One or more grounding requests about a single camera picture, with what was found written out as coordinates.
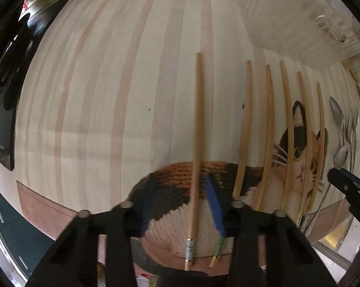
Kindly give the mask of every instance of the calico cat print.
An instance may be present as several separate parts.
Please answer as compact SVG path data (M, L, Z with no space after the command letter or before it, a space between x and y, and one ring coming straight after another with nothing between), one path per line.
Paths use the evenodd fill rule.
M290 198L288 199L287 212L295 217L303 188L305 174L309 175L308 197L317 176L317 162L319 156L319 140L321 133L312 132L309 136L313 143L313 156L310 169L304 169L306 156L306 123L305 110L301 102L296 101L293 106L294 120L294 162L292 168L293 181ZM269 182L264 196L265 212L274 212L281 205L283 187L287 168L288 130L284 132L279 143L274 144L273 163L270 170ZM241 189L241 199L251 205L257 186L262 178L263 167L246 167L246 172ZM151 249L146 258L153 259L158 264L163 264L159 251L171 253L173 257L185 257L185 239L188 225L188 203L190 198L192 162L180 162L159 169L153 173L158 179L158 190L154 199L148 230L143 242ZM200 208L197 243L195 257L212 256L216 249L219 234L213 223L209 204L204 191L204 178L206 174L214 173L221 188L233 190L237 173L237 164L220 161L205 161L202 165L202 178L200 182ZM128 199L137 189L144 187L147 177L137 183ZM223 254L230 253L232 241L228 241Z

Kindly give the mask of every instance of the cat's mouth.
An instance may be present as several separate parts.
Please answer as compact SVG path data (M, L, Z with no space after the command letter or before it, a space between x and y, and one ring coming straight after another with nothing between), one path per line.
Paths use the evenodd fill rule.
M301 174L300 174L296 179L300 178L301 181L303 181L303 179L302 179L302 173L303 173L303 172L301 172Z

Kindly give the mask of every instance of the metal screw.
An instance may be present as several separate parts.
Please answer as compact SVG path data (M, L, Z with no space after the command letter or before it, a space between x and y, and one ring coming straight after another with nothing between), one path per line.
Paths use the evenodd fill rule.
M81 210L78 214L79 218L87 218L91 215L91 212L87 209Z
M132 206L133 206L133 203L128 200L125 200L120 203L120 207L124 208L124 209L131 208Z
M276 217L284 218L284 217L286 217L288 214L287 214L287 212L286 212L285 210L283 210L283 209L277 209L277 210L275 211L275 215L276 215Z
M231 206L234 207L234 208L243 208L244 207L244 203L240 200L234 200L232 203L231 203Z

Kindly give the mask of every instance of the cat's eye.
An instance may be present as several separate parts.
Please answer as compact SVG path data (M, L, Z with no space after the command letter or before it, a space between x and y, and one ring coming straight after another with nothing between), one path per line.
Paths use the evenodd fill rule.
M299 161L302 157L302 150L301 148L295 148L294 150L294 160Z
M316 164L315 164L315 161L312 161L311 163L310 163L310 171L314 171L315 170L315 168L316 168Z

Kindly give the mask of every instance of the dark green cabinet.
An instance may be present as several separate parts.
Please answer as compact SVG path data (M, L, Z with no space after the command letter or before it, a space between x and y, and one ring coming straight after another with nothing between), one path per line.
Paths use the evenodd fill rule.
M24 219L1 194L0 232L15 261L28 277L54 242Z

